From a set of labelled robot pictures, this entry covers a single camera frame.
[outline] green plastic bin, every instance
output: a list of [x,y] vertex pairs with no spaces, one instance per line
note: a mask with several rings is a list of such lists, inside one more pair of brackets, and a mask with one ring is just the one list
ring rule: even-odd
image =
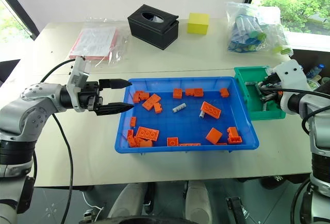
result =
[[249,111],[252,120],[268,120],[285,118],[285,112],[278,108],[275,101],[267,103],[266,111],[262,110],[263,103],[254,85],[245,85],[247,81],[263,81],[267,76],[266,69],[268,66],[256,67],[236,67],[235,79],[237,80],[240,90],[243,94],[244,102]]

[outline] table surface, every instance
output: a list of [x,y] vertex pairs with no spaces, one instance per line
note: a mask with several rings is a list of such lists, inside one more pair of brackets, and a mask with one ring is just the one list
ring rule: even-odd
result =
[[[0,88],[0,108],[16,99],[28,85],[64,61],[83,23],[50,23]],[[130,37],[126,58],[117,64],[92,68],[90,81],[104,78],[234,76],[234,67],[277,64],[289,60],[282,55],[226,50],[226,24],[210,20],[208,34],[186,33],[180,21],[179,37],[160,50]],[[66,84],[71,64],[55,71],[49,83]],[[104,103],[123,100],[124,89],[102,92]],[[309,137],[301,129],[298,115],[280,120],[253,121],[260,141],[256,150],[191,151],[119,154],[114,149],[120,115],[96,116],[94,112],[59,113],[71,145],[74,185],[129,182],[241,178],[307,173],[311,170]],[[55,121],[50,118],[36,144],[36,186],[69,184],[69,157]]]

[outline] blue plastic tray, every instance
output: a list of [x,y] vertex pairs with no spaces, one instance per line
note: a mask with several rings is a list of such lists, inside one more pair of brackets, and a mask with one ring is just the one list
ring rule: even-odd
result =
[[[163,111],[159,114],[154,109],[147,111],[141,101],[134,108],[121,114],[115,149],[119,153],[147,153],[164,151],[192,150],[241,150],[256,149],[259,140],[249,117],[249,113],[238,91],[233,77],[194,77],[194,78],[148,78],[131,79],[132,85],[126,88],[124,102],[133,104],[135,91],[143,90],[161,97]],[[183,90],[182,99],[173,99],[173,89]],[[185,89],[203,88],[204,97],[186,96]],[[230,96],[222,98],[219,90],[227,88]],[[206,101],[221,109],[219,119],[207,114],[200,118],[201,105]],[[187,107],[173,113],[172,108],[186,103]],[[159,130],[159,137],[153,147],[130,148],[126,140],[130,118],[137,117],[134,134],[139,126]],[[227,128],[236,126],[243,143],[238,145],[213,145],[205,139],[212,127],[222,133],[220,143],[227,142]],[[179,143],[201,143],[201,146],[167,146],[168,137],[178,137]]]

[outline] black tissue box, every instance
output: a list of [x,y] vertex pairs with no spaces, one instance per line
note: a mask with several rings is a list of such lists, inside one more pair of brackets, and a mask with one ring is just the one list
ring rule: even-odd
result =
[[144,4],[127,19],[134,37],[164,50],[177,38],[178,18]]

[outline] floor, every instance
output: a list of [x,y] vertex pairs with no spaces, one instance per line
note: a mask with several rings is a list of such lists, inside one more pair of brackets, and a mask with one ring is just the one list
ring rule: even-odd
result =
[[[285,182],[280,187],[267,190],[259,180],[240,183],[235,179],[205,180],[212,206],[213,223],[235,223],[228,210],[226,197],[239,196],[245,209],[250,213],[247,224],[290,223],[290,205],[298,184]],[[156,216],[182,217],[184,210],[184,181],[157,182],[154,210]],[[100,219],[107,216],[111,206],[125,185],[98,185],[86,192],[90,204],[105,207]],[[67,202],[68,191],[62,189],[36,188],[30,209],[19,215],[18,224],[58,224],[61,222]],[[82,192],[74,191],[71,207],[65,223],[78,224],[83,214],[90,209],[83,199]],[[299,209],[296,209],[298,220]]]

